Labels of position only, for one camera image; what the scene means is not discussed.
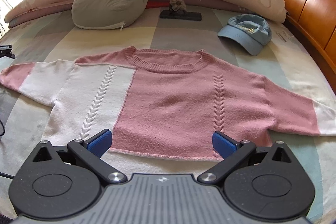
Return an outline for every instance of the red object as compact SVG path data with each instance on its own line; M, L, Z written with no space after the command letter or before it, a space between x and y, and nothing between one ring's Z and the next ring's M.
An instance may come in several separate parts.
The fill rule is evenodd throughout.
M150 8L160 8L160 7L169 7L169 1L148 1L146 9Z

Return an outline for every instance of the black phone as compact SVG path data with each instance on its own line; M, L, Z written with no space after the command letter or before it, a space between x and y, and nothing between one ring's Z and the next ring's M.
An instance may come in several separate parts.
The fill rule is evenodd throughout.
M160 18L174 18L174 19L186 19L193 21L201 21L202 14L196 12L184 12L184 14L178 14L170 10L163 10L160 13Z

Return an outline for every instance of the pink and white sweater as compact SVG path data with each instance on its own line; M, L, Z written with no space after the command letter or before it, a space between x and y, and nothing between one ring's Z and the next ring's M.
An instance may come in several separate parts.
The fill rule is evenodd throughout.
M220 130L271 145L267 129L336 135L335 110L204 50L137 50L13 65L0 83L52 107L43 138L64 145L113 132L111 150L139 156L220 160Z

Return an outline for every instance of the cable knit pattern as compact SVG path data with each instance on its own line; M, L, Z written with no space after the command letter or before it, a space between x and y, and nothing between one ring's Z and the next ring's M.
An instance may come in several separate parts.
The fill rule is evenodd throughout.
M115 66L109 66L104 76L104 79L100 84L97 94L94 97L94 100L90 106L89 112L87 113L85 120L83 122L83 126L81 128L80 137L83 140L87 139L89 136L91 127L93 125L93 121L95 120L99 107L101 106L101 103L103 102L103 99L109 88L110 82L113 78L113 75L116 69L117 67Z
M213 76L215 85L215 115L213 119L214 131L222 131L224 128L224 80L223 75Z

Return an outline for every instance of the sweater sleeve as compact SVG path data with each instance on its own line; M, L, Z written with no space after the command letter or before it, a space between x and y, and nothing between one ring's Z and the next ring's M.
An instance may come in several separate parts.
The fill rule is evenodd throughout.
M52 107L73 68L74 62L66 60L13 65L2 70L0 83L38 103Z
M336 111L286 90L264 77L268 105L274 116L270 129L311 136L336 135Z

